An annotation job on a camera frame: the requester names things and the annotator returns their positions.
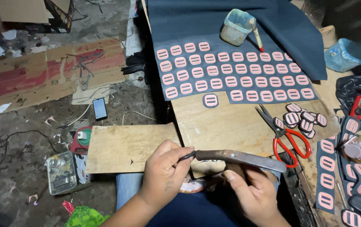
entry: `pink scrap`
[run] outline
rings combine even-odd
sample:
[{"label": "pink scrap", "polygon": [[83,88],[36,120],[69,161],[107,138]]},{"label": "pink scrap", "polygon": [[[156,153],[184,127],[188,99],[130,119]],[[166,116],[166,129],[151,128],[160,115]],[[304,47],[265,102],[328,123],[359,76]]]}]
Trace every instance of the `pink scrap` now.
[{"label": "pink scrap", "polygon": [[75,208],[73,207],[73,205],[64,200],[64,202],[62,202],[62,206],[67,210],[68,214],[71,216],[71,214],[74,212]]}]

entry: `hand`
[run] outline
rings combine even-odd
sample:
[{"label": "hand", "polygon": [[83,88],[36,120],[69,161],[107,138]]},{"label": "hand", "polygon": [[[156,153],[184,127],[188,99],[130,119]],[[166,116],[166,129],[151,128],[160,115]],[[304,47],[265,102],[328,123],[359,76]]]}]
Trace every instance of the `hand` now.
[{"label": "hand", "polygon": [[157,212],[178,194],[194,157],[178,162],[179,158],[191,153],[194,147],[179,147],[165,140],[147,159],[140,197]]},{"label": "hand", "polygon": [[290,226],[277,209],[276,189],[273,183],[257,171],[247,169],[245,172],[252,183],[250,186],[234,171],[224,171],[224,176],[235,191],[244,215],[259,227]]}]

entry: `paintbrush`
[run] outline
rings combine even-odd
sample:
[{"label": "paintbrush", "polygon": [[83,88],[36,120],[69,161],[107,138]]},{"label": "paintbrush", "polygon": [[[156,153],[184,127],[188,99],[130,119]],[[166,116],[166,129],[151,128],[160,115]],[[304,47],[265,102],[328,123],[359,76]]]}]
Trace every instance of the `paintbrush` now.
[{"label": "paintbrush", "polygon": [[260,36],[259,36],[259,33],[258,33],[258,27],[256,26],[256,23],[255,23],[255,18],[251,18],[249,20],[249,23],[252,25],[252,30],[254,31],[254,34],[255,34],[255,37],[256,37],[256,41],[258,42],[260,52],[263,53],[264,52],[263,44],[262,44],[262,41],[260,40]]}]

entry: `fingernail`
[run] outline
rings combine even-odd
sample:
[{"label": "fingernail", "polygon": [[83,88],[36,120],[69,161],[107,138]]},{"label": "fingernail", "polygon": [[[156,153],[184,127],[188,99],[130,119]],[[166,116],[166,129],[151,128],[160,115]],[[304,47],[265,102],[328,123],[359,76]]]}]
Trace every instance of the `fingernail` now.
[{"label": "fingernail", "polygon": [[228,181],[233,181],[235,179],[234,173],[230,170],[224,171],[224,176]]}]

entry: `white plug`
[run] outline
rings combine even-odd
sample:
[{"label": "white plug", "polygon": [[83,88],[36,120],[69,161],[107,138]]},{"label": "white plug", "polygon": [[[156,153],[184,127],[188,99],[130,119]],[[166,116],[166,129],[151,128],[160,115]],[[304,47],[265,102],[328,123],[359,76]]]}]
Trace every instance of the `white plug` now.
[{"label": "white plug", "polygon": [[77,138],[79,139],[79,140],[86,140],[86,133],[85,132],[78,132],[78,134],[77,134]]}]

